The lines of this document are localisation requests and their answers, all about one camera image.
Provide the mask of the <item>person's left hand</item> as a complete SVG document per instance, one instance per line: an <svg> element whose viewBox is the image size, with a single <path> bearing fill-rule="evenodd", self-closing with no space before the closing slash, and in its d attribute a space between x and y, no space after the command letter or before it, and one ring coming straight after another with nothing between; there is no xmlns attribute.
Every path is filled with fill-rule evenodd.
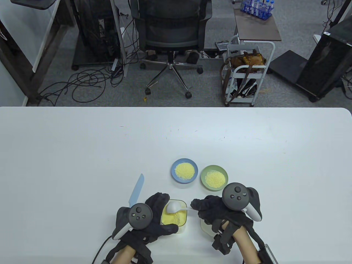
<svg viewBox="0 0 352 264"><path fill-rule="evenodd" d="M168 236L171 234L176 234L178 232L178 225L167 224L161 225L162 212L166 204L169 202L170 196L167 193L158 192L151 197L149 197L145 204L148 205L153 212L153 219L145 229L128 231L125 233L120 242L117 244L118 249L123 249L126 246L130 246L134 250L142 247L142 245L147 245L153 243L161 236Z"/></svg>

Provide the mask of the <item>person's right hand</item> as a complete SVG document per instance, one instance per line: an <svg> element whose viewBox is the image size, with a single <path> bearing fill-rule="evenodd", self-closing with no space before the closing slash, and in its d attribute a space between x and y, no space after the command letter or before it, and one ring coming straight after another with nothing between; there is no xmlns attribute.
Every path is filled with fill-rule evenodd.
<svg viewBox="0 0 352 264"><path fill-rule="evenodd" d="M213 232L224 232L225 223L228 223L227 226L234 232L242 226L250 232L254 230L253 220L240 210L227 208L219 196L208 195L204 199L194 199L190 206L198 211L199 218L212 226Z"/></svg>

